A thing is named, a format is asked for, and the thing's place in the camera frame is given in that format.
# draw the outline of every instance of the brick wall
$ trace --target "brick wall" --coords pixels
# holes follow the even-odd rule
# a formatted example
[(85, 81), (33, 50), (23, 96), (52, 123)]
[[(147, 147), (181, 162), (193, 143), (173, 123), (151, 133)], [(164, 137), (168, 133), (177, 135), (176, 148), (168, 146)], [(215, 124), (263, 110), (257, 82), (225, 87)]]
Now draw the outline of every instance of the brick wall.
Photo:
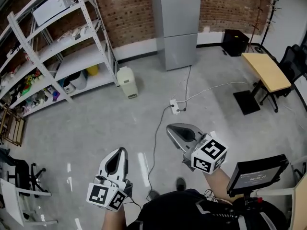
[[(0, 12), (0, 33), (4, 30), (7, 22), (7, 15), (10, 11), (17, 13), (30, 0), (11, 0), (10, 3)], [(97, 0), (103, 17), (108, 35), (113, 47), (154, 38), (154, 18), (151, 0)], [(223, 31), (226, 28), (239, 29), (244, 33), (251, 33), (257, 16), (259, 0), (201, 0), (201, 15), (199, 31)], [(261, 20), (265, 21), (268, 15), (268, 3), (264, 0), (261, 13)], [(88, 5), (91, 18), (95, 17), (95, 11)], [(28, 35), (30, 32), (30, 16), (21, 22), (23, 32)], [(85, 23), (81, 10), (63, 17), (48, 27), (51, 36), (55, 39), (64, 32)], [(256, 33), (260, 34), (263, 25)], [(5, 54), (17, 41), (13, 34), (0, 48)], [(81, 47), (92, 44), (92, 40), (86, 40), (63, 52), (63, 55), (70, 54)], [(46, 45), (43, 37), (39, 36), (38, 50)], [(9, 63), (8, 69), (21, 64), (24, 61), (22, 54), (17, 54)]]

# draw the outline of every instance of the forearm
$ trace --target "forearm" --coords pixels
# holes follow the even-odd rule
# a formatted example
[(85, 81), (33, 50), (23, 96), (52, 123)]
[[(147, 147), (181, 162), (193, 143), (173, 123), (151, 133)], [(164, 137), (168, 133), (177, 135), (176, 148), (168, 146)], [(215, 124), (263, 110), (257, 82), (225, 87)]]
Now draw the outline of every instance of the forearm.
[(124, 206), (121, 206), (118, 212), (106, 210), (102, 230), (124, 230), (126, 227)]
[(233, 203), (237, 198), (242, 197), (242, 195), (236, 195), (235, 197), (230, 197), (227, 194), (227, 186), (230, 182), (228, 175), (221, 169), (217, 169), (212, 174), (203, 173), (206, 180), (216, 198), (221, 198)]

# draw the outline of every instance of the silver refrigerator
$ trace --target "silver refrigerator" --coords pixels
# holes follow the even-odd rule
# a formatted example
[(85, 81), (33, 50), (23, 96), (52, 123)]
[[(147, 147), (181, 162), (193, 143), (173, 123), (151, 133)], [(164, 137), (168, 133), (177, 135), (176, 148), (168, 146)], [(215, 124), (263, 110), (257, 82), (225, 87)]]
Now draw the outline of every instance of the silver refrigerator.
[(201, 0), (152, 0), (158, 55), (166, 70), (196, 61)]

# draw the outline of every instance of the yellow container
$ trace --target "yellow container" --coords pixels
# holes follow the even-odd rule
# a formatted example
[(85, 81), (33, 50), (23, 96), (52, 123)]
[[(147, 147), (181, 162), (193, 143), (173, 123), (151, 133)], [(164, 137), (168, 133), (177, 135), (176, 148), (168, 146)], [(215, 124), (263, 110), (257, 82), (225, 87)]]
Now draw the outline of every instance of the yellow container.
[(91, 76), (95, 76), (98, 73), (98, 66), (94, 65), (94, 66), (87, 68), (86, 70), (88, 74), (90, 74)]

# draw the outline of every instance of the black box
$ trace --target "black box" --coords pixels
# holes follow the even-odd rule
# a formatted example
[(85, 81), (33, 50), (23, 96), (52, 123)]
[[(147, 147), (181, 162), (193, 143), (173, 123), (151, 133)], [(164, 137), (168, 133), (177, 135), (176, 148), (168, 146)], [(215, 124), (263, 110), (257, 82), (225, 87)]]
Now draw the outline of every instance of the black box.
[(225, 30), (222, 48), (230, 56), (241, 56), (248, 46), (249, 38), (239, 30)]

